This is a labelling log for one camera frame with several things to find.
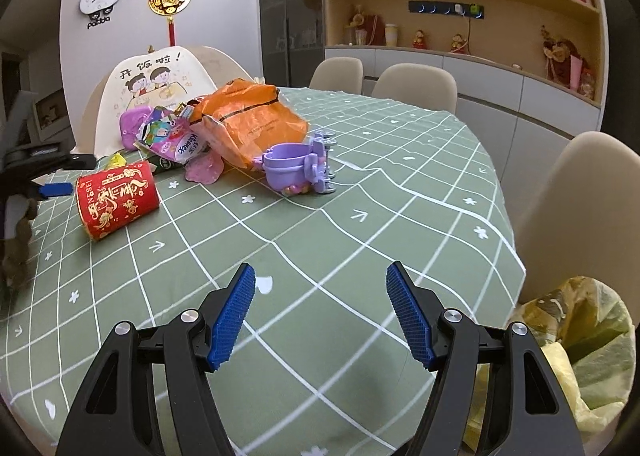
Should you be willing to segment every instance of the round dining table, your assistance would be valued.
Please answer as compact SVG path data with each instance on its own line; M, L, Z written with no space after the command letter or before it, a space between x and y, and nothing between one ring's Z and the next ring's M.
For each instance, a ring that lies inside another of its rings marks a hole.
M241 262L255 269L255 296L229 362L209 375L240 455L385 456L414 434L434 378L412 359L386 294L392 262L445 307L479 324L508 321L524 267L492 161L469 128L393 100L281 93L311 132L335 133L332 194L284 197L264 173L231 166L204 186L179 168L155 176L158 210L99 242L73 196L41 203L34 279L2 298L0 389L49 454L114 325L166 324ZM154 392L174 455L162 368Z

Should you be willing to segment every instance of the silver bolt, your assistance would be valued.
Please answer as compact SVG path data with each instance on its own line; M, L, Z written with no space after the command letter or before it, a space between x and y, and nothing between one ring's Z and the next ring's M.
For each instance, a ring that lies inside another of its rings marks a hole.
M445 310L444 318L449 322L460 322L462 321L462 314L456 309Z
M116 335L126 335L131 331L131 324L128 322L120 322L116 324L114 331L116 332Z
M198 312L195 310L187 310L183 311L182 315L180 315L180 320L182 322L196 322L198 320Z
M527 325L523 324L522 322L514 322L513 325L511 325L511 329L516 335L526 335L529 331Z

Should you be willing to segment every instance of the white arrow print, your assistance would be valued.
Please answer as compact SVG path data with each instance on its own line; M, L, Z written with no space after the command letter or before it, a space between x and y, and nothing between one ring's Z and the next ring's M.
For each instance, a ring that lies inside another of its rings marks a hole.
M367 216L369 216L369 213L365 211L359 211L358 209L354 209L353 211L357 214L355 216L351 216L351 219L358 220L360 223L362 223L365 219L367 219Z
M164 246L164 243L162 241L158 241L156 240L156 244L155 245L151 245L149 247L149 250L151 250L153 253L156 253L158 250L160 250L162 247Z

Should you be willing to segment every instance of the blue gripper pad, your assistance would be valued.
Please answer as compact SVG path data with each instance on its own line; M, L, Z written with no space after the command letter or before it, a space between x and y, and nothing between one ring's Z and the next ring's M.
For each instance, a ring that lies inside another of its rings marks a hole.
M207 361L212 370L219 369L223 362L229 360L254 294L255 270L247 265L211 328L211 350Z
M436 357L431 346L431 327L418 308L415 297L394 264L386 270L386 293L394 307L402 333L414 359L429 369Z
M40 194L44 198L69 196L73 193L74 185L72 183L47 183L40 187Z

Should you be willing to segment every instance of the white cabinet door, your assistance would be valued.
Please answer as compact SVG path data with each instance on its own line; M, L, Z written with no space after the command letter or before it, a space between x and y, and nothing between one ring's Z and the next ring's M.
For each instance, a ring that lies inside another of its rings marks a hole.
M375 85L376 81L371 79L364 79L362 81L362 94L366 97L370 97Z
M520 112L571 136L598 129L600 110L549 84L524 79Z
M518 223L537 196L568 143L564 136L518 119L511 153L500 183L512 226Z
M498 178L507 164L517 116L458 98L456 116L464 122L489 153Z
M464 59L445 57L443 68L453 75L458 93L487 100L517 111L522 93L522 75Z
M402 50L376 50L376 73L374 77L380 77L382 72L394 64L411 62L414 64L426 64L442 68L442 55L424 53L420 51Z
M325 48L324 58L355 57L362 61L362 72L365 77L376 77L376 50L373 48Z

